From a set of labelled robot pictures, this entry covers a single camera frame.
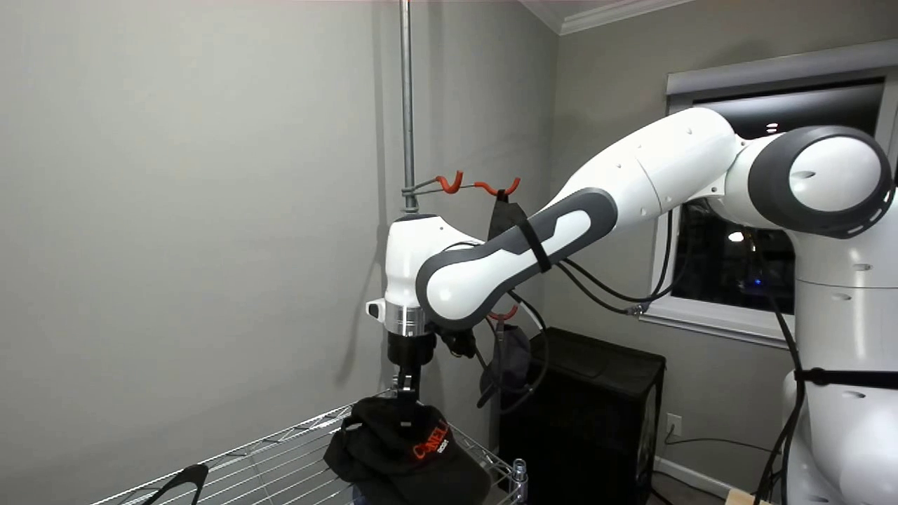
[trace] white wall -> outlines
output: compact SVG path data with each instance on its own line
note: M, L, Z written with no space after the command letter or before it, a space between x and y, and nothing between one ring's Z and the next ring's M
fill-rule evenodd
M537 188L557 40L511 0L415 28L421 178ZM379 391L397 54L397 4L0 4L3 502L99 500ZM485 200L453 204L485 231ZM477 425L467 373L429 391Z
M565 37L560 47L554 182L607 144L665 112L669 74L898 37L895 0L693 0L652 16ZM598 277L648 293L654 224L581 253ZM551 324L669 356L665 409L689 437L773 446L783 418L786 352L648 326L591 305L560 276L548 280ZM672 446L665 458L755 488L763 451L722 444Z

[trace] black box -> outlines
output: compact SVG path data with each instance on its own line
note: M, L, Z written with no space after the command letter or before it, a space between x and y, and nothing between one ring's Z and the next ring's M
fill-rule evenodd
M501 420L501 455L529 461L530 505L648 500L665 360L548 328L534 340L540 391Z

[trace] metal wire rack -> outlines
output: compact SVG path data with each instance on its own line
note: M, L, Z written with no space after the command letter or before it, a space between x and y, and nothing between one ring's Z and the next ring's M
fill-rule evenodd
M341 430L349 408L337 408L307 418L295 426L278 430L266 437L251 440L231 451L203 461L208 479L203 505L345 505L355 502L355 488L344 482L327 462L324 451ZM522 505L529 472L516 461L508 465L477 440L453 430L454 440L494 478L488 505ZM128 488L97 505L144 505L174 475L163 475L144 485ZM170 492L161 505L191 505L193 488Z

